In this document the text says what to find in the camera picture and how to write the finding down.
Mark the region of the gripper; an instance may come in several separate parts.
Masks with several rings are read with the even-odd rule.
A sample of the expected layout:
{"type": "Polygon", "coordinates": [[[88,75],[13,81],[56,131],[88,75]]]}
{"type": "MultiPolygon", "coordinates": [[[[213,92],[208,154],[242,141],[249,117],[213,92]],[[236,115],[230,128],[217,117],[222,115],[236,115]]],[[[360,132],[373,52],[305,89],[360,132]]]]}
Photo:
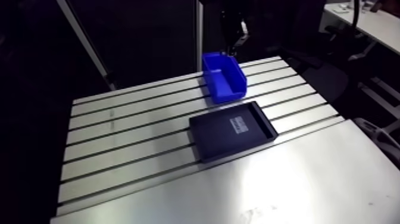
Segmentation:
{"type": "Polygon", "coordinates": [[[226,43],[225,53],[235,56],[237,49],[249,38],[249,32],[243,13],[234,9],[226,9],[221,12],[221,29],[226,43]]]}

